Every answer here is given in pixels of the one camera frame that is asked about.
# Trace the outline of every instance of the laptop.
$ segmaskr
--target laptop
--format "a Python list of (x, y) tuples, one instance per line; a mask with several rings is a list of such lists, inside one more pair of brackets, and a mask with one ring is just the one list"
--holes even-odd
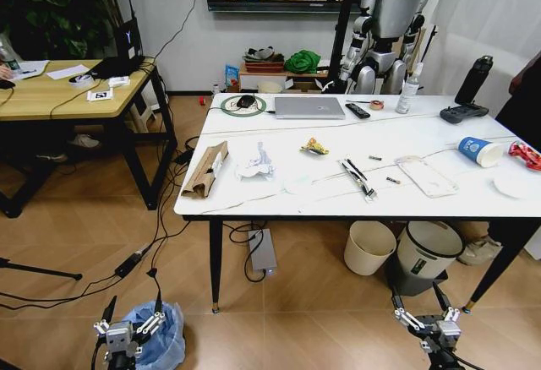
[(117, 56), (106, 57), (96, 64), (88, 72), (94, 79), (129, 76), (139, 69), (145, 60), (141, 54), (141, 39), (136, 18), (120, 25), (114, 35), (117, 43)]
[(336, 97), (276, 97), (278, 119), (344, 119)]

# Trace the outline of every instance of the green ring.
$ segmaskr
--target green ring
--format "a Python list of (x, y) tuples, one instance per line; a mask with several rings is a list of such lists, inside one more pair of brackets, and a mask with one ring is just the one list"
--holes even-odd
[(226, 98), (224, 101), (221, 102), (220, 104), (220, 108), (223, 112), (225, 112), (227, 115), (231, 115), (232, 117), (253, 117), (255, 115), (259, 115), (261, 112), (263, 112), (264, 110), (267, 109), (267, 103), (265, 102), (265, 100), (263, 100), (261, 97), (258, 97), (257, 95), (254, 95), (255, 99), (257, 101), (260, 101), (261, 102), (261, 108), (259, 110), (256, 110), (252, 113), (249, 113), (249, 114), (237, 114), (233, 111), (229, 111), (229, 110), (226, 110), (225, 106), (226, 104), (234, 99), (234, 98), (240, 98), (242, 97), (243, 95), (245, 94), (242, 94), (242, 95), (234, 95), (233, 97), (229, 97), (229, 98)]

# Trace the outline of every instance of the crumpled paper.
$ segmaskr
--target crumpled paper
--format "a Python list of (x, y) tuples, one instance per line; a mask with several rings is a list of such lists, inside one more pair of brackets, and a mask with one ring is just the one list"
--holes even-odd
[(235, 152), (233, 158), (237, 163), (235, 177), (238, 180), (242, 180), (243, 177), (254, 177), (257, 174), (267, 180), (271, 180), (274, 176), (275, 167), (263, 147), (263, 142), (258, 142), (255, 146), (243, 147), (242, 150)]

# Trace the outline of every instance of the white tabletop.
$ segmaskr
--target white tabletop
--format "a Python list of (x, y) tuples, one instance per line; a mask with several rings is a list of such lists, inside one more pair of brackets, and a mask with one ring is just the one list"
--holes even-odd
[[(217, 95), (212, 106), (231, 95)], [(274, 109), (275, 95), (258, 95)], [(344, 108), (345, 120), (278, 120), (272, 114), (254, 117), (233, 117), (219, 109), (210, 110), (201, 132), (186, 177), (190, 177), (208, 146), (226, 140), (235, 149), (255, 146), (262, 141), (276, 167), (273, 180), (263, 177), (238, 180), (234, 175), (235, 160), (227, 157), (207, 199), (179, 196), (174, 210), (179, 215), (284, 216), (308, 217), (402, 217), (402, 218), (493, 218), (541, 217), (541, 172), (529, 171), (524, 162), (505, 154), (500, 163), (482, 168), (456, 150), (466, 136), (505, 144), (517, 140), (509, 130), (492, 117), (472, 118), (452, 125), (440, 118), (440, 110), (453, 106), (452, 97), (419, 95), (412, 110), (396, 113), (395, 95), (332, 95), (340, 103), (345, 100), (385, 101), (385, 109), (372, 111), (360, 120)], [(299, 151), (314, 137), (330, 154), (311, 155)], [(382, 161), (374, 161), (377, 155)], [(460, 187), (455, 195), (437, 199), (427, 197), (394, 160), (404, 155), (423, 157), (434, 169)], [(364, 172), (378, 192), (373, 203), (367, 203), (360, 188), (337, 162), (349, 156)], [(392, 177), (400, 185), (386, 180)], [(514, 177), (538, 191), (530, 191), (525, 199), (513, 199), (500, 193), (495, 177)], [(305, 191), (288, 193), (284, 183), (308, 178)]]

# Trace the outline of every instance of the black water bottle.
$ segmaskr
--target black water bottle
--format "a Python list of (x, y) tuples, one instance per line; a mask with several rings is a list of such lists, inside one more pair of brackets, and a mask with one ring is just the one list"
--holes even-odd
[(458, 90), (455, 97), (456, 104), (471, 104), (475, 95), (483, 85), (489, 71), (492, 68), (492, 57), (483, 56), (475, 61), (473, 67), (467, 73), (462, 87)]

